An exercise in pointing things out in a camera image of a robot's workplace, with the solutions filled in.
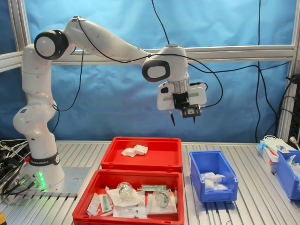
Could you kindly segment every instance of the blue plastic bin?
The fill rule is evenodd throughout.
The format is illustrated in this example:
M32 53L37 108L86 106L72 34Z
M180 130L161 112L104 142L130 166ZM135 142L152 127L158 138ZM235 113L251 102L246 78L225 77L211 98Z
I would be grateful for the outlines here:
M294 161L300 163L300 151L291 150L289 152L283 154L278 151L276 176L289 199L300 199L299 179L286 162L289 157L296 155Z
M202 203L236 201L238 195L238 178L221 151L190 151L191 178L198 199ZM228 190L205 190L201 173L214 172L224 175L222 184Z

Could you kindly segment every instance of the robot logo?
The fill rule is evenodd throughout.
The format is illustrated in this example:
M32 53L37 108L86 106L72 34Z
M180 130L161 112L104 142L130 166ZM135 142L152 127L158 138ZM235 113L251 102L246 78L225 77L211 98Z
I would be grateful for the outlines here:
M56 161L56 163L60 162L60 156L59 155L56 156L55 161Z

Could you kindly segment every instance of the metal plate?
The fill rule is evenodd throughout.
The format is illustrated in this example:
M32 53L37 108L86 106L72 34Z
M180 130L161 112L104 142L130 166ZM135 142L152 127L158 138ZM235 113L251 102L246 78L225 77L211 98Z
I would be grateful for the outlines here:
M78 197L9 196L0 200L0 211L9 225L71 225L72 213L110 142L58 141L63 166L91 167ZM276 176L255 148L256 144L182 143L185 224L187 225L296 225L300 224L300 201L290 201ZM198 201L190 178L189 151L221 150L239 179L237 201Z
M57 195L60 197L69 196L76 197L85 177L90 171L90 167L63 167L65 178L57 185L46 188L44 195Z

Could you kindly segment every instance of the green led light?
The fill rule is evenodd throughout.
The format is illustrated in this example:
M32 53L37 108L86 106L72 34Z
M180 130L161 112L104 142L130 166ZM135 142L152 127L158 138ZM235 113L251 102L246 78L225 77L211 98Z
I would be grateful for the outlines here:
M44 181L43 173L42 172L38 172L38 174L39 174L39 178L40 178L41 183L42 183L42 185L40 186L40 188L46 187L46 183Z

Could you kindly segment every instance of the aluminum frame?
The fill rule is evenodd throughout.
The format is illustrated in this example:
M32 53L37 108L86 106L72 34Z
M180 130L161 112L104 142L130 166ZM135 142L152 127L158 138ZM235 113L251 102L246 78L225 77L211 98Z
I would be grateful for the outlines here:
M293 74L300 73L300 54L299 54L299 35L300 35L300 0L297 1L296 12L295 12L295 22L293 30L292 44L295 46L292 62L290 63L288 77L291 77ZM289 90L286 92L286 96L295 96L296 95L296 84L291 84ZM287 97L283 102L283 108L289 111L293 111L294 108L294 98ZM288 111L282 111L280 117L280 123L278 128L278 137L280 137L285 142L289 139L290 126L292 121L292 115Z
M22 50L26 45L31 43L24 0L8 0L8 6L15 37L16 49L18 52L0 55L0 72L20 67L22 65ZM293 74L300 73L299 17L300 0L297 0L293 39L291 45L195 47L186 48L187 55L202 62L291 61L288 72L288 76L290 77ZM146 51L149 51L150 53L157 53L159 49L146 49ZM53 64L78 65L81 63L80 55L81 51L75 51L72 55L54 61ZM88 52L85 52L83 63L90 65L119 64L107 58L91 55ZM287 95L295 96L295 92L296 85L292 84L287 92ZM293 105L293 98L286 98L283 104L284 108L290 111L293 110ZM278 136L284 141L287 141L288 139L291 119L291 115L288 112L283 111L280 118Z

